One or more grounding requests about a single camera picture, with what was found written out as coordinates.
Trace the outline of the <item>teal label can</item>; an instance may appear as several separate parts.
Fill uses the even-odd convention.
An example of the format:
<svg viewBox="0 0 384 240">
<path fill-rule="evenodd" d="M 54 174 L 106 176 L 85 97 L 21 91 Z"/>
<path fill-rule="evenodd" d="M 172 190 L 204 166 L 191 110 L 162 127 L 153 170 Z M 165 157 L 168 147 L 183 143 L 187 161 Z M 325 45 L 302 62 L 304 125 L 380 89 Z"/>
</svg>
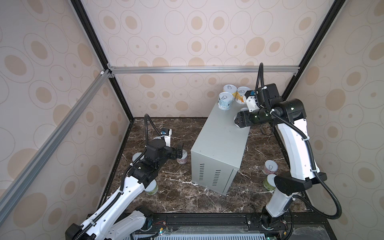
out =
<svg viewBox="0 0 384 240">
<path fill-rule="evenodd" d="M 245 128 L 248 126 L 248 108 L 242 108 L 234 117 L 234 124 L 238 128 Z"/>
</svg>

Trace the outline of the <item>light blue label can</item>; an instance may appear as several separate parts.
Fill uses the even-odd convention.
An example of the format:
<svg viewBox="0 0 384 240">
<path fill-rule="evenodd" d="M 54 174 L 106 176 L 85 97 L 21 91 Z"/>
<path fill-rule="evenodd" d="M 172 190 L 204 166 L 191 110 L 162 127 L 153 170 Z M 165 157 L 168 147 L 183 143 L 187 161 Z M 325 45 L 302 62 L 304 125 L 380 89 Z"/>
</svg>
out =
<svg viewBox="0 0 384 240">
<path fill-rule="evenodd" d="M 223 111 L 227 111 L 232 107 L 235 97 L 228 92 L 222 92 L 219 94 L 218 108 Z"/>
</svg>

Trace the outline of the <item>pink flower label can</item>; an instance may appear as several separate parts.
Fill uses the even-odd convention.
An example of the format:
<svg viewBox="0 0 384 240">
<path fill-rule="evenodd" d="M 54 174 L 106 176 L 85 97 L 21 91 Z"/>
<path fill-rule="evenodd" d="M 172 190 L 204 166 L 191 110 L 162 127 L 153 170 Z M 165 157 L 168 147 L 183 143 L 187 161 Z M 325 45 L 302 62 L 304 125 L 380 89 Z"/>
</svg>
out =
<svg viewBox="0 0 384 240">
<path fill-rule="evenodd" d="M 265 161 L 262 172 L 265 175 L 275 174 L 275 172 L 278 170 L 278 164 L 275 161 L 267 160 Z"/>
</svg>

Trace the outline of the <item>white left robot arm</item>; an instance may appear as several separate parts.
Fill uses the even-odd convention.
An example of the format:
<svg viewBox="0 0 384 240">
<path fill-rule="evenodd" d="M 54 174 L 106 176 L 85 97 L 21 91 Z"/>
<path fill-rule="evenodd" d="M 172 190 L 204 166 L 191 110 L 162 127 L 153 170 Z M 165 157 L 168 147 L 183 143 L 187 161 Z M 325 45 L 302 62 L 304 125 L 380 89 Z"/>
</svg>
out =
<svg viewBox="0 0 384 240">
<path fill-rule="evenodd" d="M 130 234 L 151 226 L 151 213 L 135 210 L 128 217 L 119 217 L 142 192 L 156 188 L 156 177 L 168 160 L 183 156 L 183 145 L 167 146 L 166 141 L 154 139 L 123 173 L 120 187 L 82 224 L 72 224 L 65 232 L 67 240 L 122 240 Z"/>
</svg>

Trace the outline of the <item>yellow orange label can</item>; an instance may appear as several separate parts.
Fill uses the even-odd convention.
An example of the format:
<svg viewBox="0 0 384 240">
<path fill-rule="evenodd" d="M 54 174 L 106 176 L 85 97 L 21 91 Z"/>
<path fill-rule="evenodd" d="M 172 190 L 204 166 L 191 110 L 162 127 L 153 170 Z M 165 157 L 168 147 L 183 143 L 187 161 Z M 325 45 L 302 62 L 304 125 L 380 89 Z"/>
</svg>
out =
<svg viewBox="0 0 384 240">
<path fill-rule="evenodd" d="M 236 92 L 236 102 L 241 105 L 245 105 L 244 96 L 247 91 L 250 91 L 251 89 L 248 87 L 239 87 L 237 88 Z"/>
</svg>

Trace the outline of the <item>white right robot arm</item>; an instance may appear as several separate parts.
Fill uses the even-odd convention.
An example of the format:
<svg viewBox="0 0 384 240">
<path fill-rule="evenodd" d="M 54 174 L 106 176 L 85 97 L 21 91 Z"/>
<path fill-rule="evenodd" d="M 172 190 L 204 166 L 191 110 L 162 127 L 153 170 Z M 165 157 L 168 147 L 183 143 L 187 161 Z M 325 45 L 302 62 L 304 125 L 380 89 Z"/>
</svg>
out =
<svg viewBox="0 0 384 240">
<path fill-rule="evenodd" d="M 261 221 L 271 228 L 288 210 L 293 195 L 308 190 L 327 179 L 309 154 L 306 111 L 302 101 L 283 101 L 275 84 L 246 91 L 244 102 L 248 110 L 237 113 L 234 123 L 239 128 L 271 123 L 279 130 L 289 158 L 290 170 L 273 180 L 273 196 L 263 208 Z"/>
</svg>

